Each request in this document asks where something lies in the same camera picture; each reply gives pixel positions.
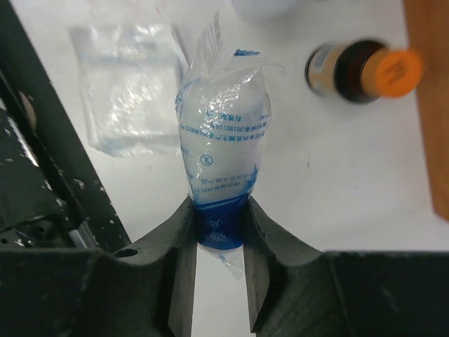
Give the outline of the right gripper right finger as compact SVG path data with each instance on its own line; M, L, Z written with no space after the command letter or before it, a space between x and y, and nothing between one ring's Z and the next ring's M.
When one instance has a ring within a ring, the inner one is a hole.
M254 199L242 221L255 335L448 335L446 252L322 252L273 221Z

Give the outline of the brown bottle orange cap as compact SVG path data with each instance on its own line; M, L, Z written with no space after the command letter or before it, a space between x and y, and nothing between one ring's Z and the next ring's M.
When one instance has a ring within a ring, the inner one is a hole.
M320 96L368 104L379 98L401 98L419 84L424 71L420 54L394 49L376 39L319 46L307 60L304 77Z

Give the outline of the white blue bottle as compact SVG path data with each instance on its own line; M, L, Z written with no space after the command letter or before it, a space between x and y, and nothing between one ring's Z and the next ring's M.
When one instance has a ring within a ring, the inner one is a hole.
M272 110L265 72L283 67L225 46L220 19L202 30L175 99L199 246L243 276L241 214L259 176Z

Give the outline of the white gauze packet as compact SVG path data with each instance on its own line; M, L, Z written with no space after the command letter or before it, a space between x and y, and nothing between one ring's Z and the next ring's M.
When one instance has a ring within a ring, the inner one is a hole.
M175 97L187 61L171 25L72 27L88 143L112 157L180 153Z

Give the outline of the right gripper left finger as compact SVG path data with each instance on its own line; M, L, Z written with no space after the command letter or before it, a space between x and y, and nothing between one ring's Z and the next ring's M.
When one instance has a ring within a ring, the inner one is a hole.
M195 210L185 199L151 232L99 249L1 251L2 336L190 336Z

